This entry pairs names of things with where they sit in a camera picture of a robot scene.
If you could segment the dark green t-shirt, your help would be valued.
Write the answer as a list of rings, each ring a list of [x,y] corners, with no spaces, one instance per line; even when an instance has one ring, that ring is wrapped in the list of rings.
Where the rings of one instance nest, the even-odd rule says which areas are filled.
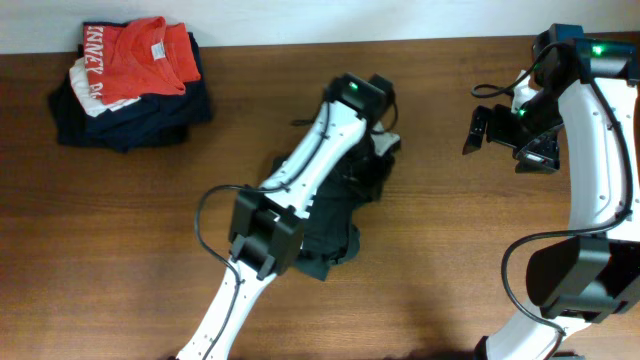
[[[361,233],[353,213],[378,201],[395,165],[399,141],[377,154],[372,145],[343,156],[317,189],[304,224],[302,249],[294,261],[300,272],[320,281],[332,267],[353,260],[360,250]]]

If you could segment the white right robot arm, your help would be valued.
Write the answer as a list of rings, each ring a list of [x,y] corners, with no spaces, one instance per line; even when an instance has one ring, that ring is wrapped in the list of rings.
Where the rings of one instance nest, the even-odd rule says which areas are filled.
[[[476,98],[507,95],[511,102],[476,108],[463,150],[497,143],[511,150],[517,172],[551,174],[565,135],[569,224],[544,233],[547,246],[527,264],[526,299],[479,341],[477,359],[555,359],[568,337],[639,300],[637,49],[554,24],[536,37],[532,54],[531,67],[512,84],[473,87]]]

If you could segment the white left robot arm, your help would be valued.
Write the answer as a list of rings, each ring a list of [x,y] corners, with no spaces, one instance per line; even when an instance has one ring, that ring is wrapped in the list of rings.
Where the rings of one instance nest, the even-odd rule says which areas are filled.
[[[220,288],[177,360],[226,359],[264,289],[295,265],[317,278],[352,259],[352,214],[380,198],[400,138],[381,120],[397,108],[392,83],[346,73],[324,90],[310,129],[259,187],[236,185]]]

